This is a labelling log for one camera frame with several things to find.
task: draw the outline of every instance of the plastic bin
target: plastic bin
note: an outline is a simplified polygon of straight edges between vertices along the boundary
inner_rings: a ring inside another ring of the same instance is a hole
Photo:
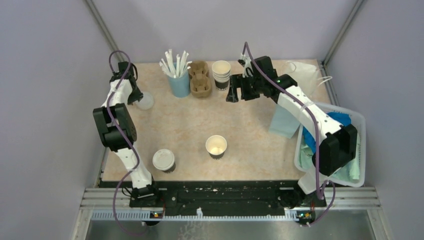
[[[339,106],[334,106],[334,105],[321,103],[321,102],[316,102],[315,104],[325,113],[338,112],[338,113],[348,114],[350,116],[350,119],[351,119],[351,124],[357,129],[358,135],[359,135],[359,138],[360,138],[359,146],[356,149],[356,156],[359,157],[359,159],[358,159],[358,161],[359,161],[359,179],[352,180],[351,182],[340,180],[340,179],[332,177],[332,176],[330,176],[328,179],[333,181],[334,183],[344,185],[344,186],[351,186],[351,187],[355,187],[355,188],[361,187],[362,185],[364,185],[364,181],[365,181],[365,164],[366,164],[365,156],[366,156],[366,145],[367,145],[364,116],[362,116],[362,114],[360,114],[358,112],[355,112],[355,111],[352,111],[352,110],[349,110],[349,109],[346,109],[346,108],[343,108],[343,107],[339,107]],[[297,137],[296,152],[294,154],[294,165],[300,171],[306,172],[308,169],[302,168],[300,166],[300,158],[299,158],[300,157],[299,153],[300,153],[301,143],[303,141],[302,132],[303,132],[303,125],[300,125],[299,135]]]

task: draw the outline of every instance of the brown cup holder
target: brown cup holder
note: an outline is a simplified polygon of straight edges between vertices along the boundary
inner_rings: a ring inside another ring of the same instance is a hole
[[[196,98],[205,98],[212,92],[209,67],[205,61],[193,61],[189,64],[188,77],[190,79],[190,91]]]

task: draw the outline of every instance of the gray floor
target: gray floor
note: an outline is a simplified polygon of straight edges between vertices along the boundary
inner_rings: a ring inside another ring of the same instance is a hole
[[[142,232],[140,222],[122,222],[131,232]],[[86,240],[374,240],[366,211],[331,211],[319,224],[299,227],[288,221],[160,222],[144,236],[130,236],[114,221],[90,223]]]

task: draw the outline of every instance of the table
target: table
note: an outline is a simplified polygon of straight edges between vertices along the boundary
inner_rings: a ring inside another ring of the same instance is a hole
[[[318,67],[316,59],[293,61]],[[212,73],[213,62],[207,63]],[[243,72],[236,61],[230,64],[231,74]],[[273,60],[272,64],[279,76],[290,69],[287,60]],[[151,93],[155,103],[149,110],[130,105],[128,111],[137,130],[136,147],[155,180],[297,180],[304,175],[294,165],[297,133],[287,139],[268,132],[276,108],[270,98],[261,96],[244,101],[240,99],[239,89],[240,101],[226,102],[228,91],[218,91],[213,80],[209,97],[195,98],[190,94],[177,98],[172,95],[159,64],[140,63],[136,67],[138,87]],[[312,100],[330,103],[324,84],[317,88]],[[220,160],[210,158],[205,149],[205,142],[212,135],[222,135],[228,143]],[[153,166],[153,155],[159,149],[174,153],[174,172],[164,173]],[[102,181],[119,181],[126,172],[121,160],[109,151],[103,163]]]

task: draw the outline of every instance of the blue cup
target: blue cup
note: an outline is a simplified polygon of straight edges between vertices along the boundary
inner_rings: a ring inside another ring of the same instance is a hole
[[[190,94],[190,80],[189,80],[189,71],[186,70],[185,73],[179,78],[168,77],[168,83],[171,87],[172,94],[177,98],[184,98]]]

